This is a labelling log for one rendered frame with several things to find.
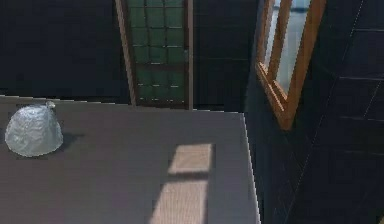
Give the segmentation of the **pale grey crumpled bag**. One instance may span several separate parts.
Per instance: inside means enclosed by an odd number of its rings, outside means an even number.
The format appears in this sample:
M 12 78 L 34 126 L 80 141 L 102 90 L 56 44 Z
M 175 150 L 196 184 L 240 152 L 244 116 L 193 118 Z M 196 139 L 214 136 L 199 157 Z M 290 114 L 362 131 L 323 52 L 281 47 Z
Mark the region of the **pale grey crumpled bag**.
M 10 118 L 4 140 L 9 150 L 23 157 L 39 157 L 56 151 L 63 144 L 55 103 L 21 107 Z

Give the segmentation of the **wooden framed window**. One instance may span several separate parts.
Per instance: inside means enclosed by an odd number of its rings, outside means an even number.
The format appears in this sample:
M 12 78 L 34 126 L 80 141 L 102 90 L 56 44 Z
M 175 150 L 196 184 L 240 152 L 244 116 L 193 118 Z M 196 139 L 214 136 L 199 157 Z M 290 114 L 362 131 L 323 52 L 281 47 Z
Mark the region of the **wooden framed window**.
M 255 70 L 281 129 L 292 127 L 327 0 L 265 0 Z

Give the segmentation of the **grey table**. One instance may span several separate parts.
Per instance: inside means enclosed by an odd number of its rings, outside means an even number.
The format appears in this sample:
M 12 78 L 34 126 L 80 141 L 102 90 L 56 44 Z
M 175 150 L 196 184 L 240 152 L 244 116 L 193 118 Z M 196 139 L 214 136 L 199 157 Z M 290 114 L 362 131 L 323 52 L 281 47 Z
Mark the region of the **grey table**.
M 0 96 L 0 224 L 260 224 L 243 115 L 59 101 L 62 147 L 24 158 L 30 102 Z

